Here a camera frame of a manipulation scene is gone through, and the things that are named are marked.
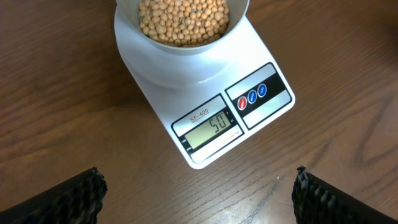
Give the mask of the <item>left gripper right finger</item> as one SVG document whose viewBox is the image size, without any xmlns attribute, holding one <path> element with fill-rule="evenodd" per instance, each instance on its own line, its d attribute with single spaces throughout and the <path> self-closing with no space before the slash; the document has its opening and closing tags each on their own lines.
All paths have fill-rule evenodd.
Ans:
<svg viewBox="0 0 398 224">
<path fill-rule="evenodd" d="M 397 224 L 393 219 L 329 183 L 297 168 L 292 202 L 298 224 Z"/>
</svg>

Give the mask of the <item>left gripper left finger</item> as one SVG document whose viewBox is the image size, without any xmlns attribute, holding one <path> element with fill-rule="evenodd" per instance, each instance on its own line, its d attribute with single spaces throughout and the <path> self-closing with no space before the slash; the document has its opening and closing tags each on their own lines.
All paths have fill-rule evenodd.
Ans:
<svg viewBox="0 0 398 224">
<path fill-rule="evenodd" d="M 104 175 L 92 167 L 1 212 L 1 223 L 96 224 L 108 191 Z"/>
</svg>

